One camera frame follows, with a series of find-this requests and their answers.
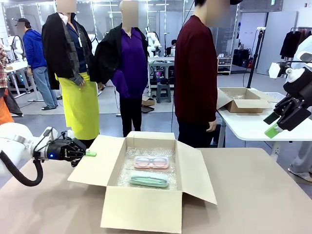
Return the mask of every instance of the green item in gripper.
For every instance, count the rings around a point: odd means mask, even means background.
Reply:
[[[90,150],[86,151],[86,156],[88,156],[88,157],[95,157],[96,155],[97,155],[96,152],[92,152]]]
[[[266,132],[265,135],[267,135],[269,138],[273,138],[275,137],[277,134],[279,134],[279,131],[276,130],[277,127],[277,123],[274,124],[271,128],[269,128]]]

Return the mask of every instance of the cardboard box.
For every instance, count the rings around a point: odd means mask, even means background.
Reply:
[[[219,88],[217,109],[225,107],[234,113],[262,113],[264,109],[272,108],[259,92],[247,88]]]
[[[155,100],[152,99],[151,97],[143,96],[142,97],[142,105],[143,106],[154,106]]]
[[[177,190],[116,186],[127,147],[175,151]],[[200,150],[175,139],[173,133],[131,132],[126,138],[99,135],[68,181],[105,186],[102,228],[181,233],[182,194],[216,204]]]

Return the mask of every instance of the black pants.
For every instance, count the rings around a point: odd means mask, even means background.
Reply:
[[[140,98],[120,98],[120,114],[122,119],[123,136],[126,137],[132,131],[132,123],[135,131],[141,131],[142,97]]]
[[[209,124],[187,123],[179,121],[179,138],[184,144],[194,148],[209,148],[214,132],[207,133]]]
[[[94,140],[95,138],[91,140],[80,140],[80,141],[87,147],[87,149],[89,149]]]

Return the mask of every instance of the green object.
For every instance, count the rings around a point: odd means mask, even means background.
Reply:
[[[276,129],[278,127],[277,123],[274,124],[271,128],[269,128],[266,132],[265,135],[267,135],[269,138],[275,137],[277,134],[280,132]]]
[[[157,187],[157,188],[166,188],[168,186],[168,181],[165,179],[145,177],[145,176],[133,176],[130,179],[130,183],[144,185],[144,186]]]
[[[97,155],[96,152],[92,152],[89,150],[86,151],[86,156],[88,156],[88,157],[95,157],[96,155]]]

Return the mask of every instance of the plaid shirt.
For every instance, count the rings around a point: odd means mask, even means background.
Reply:
[[[6,67],[6,52],[3,46],[0,44],[0,88],[7,88],[7,74],[5,72]]]

